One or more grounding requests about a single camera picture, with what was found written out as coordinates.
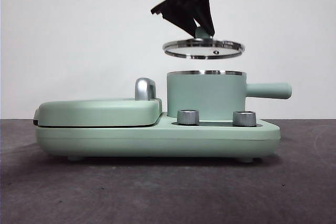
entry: pot rim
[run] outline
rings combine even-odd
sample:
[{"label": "pot rim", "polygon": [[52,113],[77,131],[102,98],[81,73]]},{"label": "pot rim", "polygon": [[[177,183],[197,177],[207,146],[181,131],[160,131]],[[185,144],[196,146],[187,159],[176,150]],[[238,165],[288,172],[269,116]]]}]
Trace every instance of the pot rim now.
[{"label": "pot rim", "polygon": [[228,70],[185,70],[169,72],[167,76],[181,74],[181,75],[228,75],[228,76],[246,76],[245,72],[228,71]]}]

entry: pot handle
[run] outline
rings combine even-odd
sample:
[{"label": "pot handle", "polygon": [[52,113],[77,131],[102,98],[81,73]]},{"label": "pot handle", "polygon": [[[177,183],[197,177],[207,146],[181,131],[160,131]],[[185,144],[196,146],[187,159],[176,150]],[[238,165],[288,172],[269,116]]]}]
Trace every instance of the pot handle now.
[{"label": "pot handle", "polygon": [[292,96],[292,87],[288,83],[247,84],[247,97],[288,99]]}]

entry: sandwich maker lid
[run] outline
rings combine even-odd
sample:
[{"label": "sandwich maker lid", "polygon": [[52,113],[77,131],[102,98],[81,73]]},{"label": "sandwich maker lid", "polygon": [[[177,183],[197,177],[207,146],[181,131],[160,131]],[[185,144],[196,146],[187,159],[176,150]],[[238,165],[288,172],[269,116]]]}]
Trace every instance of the sandwich maker lid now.
[{"label": "sandwich maker lid", "polygon": [[34,124],[45,127],[146,126],[162,113],[161,99],[106,99],[46,102],[34,116]]}]

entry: silver knob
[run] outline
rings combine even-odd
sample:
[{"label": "silver knob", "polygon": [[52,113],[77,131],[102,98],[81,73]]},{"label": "silver knob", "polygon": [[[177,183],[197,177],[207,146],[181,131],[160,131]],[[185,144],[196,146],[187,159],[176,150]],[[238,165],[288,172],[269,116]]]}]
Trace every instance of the silver knob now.
[{"label": "silver knob", "polygon": [[179,110],[177,112],[177,123],[182,125],[195,125],[200,121],[198,110]]},{"label": "silver knob", "polygon": [[241,127],[257,126],[256,113],[253,111],[233,112],[232,124]]}]

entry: stainless steel rim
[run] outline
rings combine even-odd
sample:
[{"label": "stainless steel rim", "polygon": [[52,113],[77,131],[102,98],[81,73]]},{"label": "stainless steel rim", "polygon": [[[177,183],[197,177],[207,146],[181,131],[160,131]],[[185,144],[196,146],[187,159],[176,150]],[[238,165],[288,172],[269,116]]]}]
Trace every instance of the stainless steel rim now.
[{"label": "stainless steel rim", "polygon": [[186,70],[186,71],[175,71],[175,72],[169,72],[167,76],[173,75],[173,74],[190,74],[190,75],[197,75],[197,74],[203,74],[203,75],[229,75],[229,76],[246,76],[245,72],[239,72],[239,71],[224,71],[224,70]]},{"label": "stainless steel rim", "polygon": [[[205,55],[179,54],[177,52],[170,51],[176,48],[187,48],[187,47],[217,47],[217,48],[232,49],[237,52],[225,55],[218,55],[214,53],[214,55],[205,56]],[[189,59],[226,59],[240,56],[245,51],[245,47],[237,42],[228,40],[213,40],[213,39],[200,39],[200,38],[168,42],[163,45],[162,49],[167,55]]]}]

